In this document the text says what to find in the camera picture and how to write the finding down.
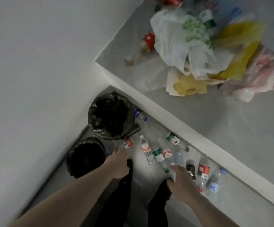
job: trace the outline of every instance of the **yellow package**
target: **yellow package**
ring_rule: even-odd
[[[246,65],[261,41],[264,23],[253,21],[230,24],[213,42],[214,47],[222,47],[235,55],[228,68],[217,75],[209,75],[212,80],[242,80]]]
[[[186,76],[181,72],[179,73],[178,77],[179,83],[174,84],[174,89],[179,95],[188,96],[195,93],[207,93],[205,80],[195,80],[192,74]]]

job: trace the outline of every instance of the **black trash bag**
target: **black trash bag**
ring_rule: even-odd
[[[131,102],[117,93],[104,94],[92,103],[88,122],[90,129],[105,140],[117,140],[130,131],[135,121]]]
[[[88,137],[68,153],[66,166],[70,175],[80,178],[100,167],[108,156],[97,137]]]

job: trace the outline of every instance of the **person's right arm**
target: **person's right arm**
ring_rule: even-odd
[[[175,182],[167,180],[172,194],[193,210],[203,227],[238,227],[199,193],[191,175],[184,167],[171,166],[171,168],[176,172]]]

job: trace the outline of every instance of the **hand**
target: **hand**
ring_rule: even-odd
[[[128,154],[124,150],[114,150],[112,155],[107,157],[104,164],[109,164],[113,178],[121,179],[128,174],[130,168],[126,165]]]
[[[175,182],[170,179],[167,180],[170,191],[177,200],[189,206],[195,199],[201,196],[196,183],[186,171],[186,168],[182,166],[171,166],[171,168],[176,172],[176,180]]]

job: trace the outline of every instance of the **black garbage bag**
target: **black garbage bag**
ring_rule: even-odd
[[[135,112],[131,102],[117,93],[97,97],[88,113],[91,130],[105,140],[121,139],[131,130],[134,121]]]
[[[68,153],[66,165],[70,175],[80,178],[100,167],[108,156],[97,137],[88,137]]]

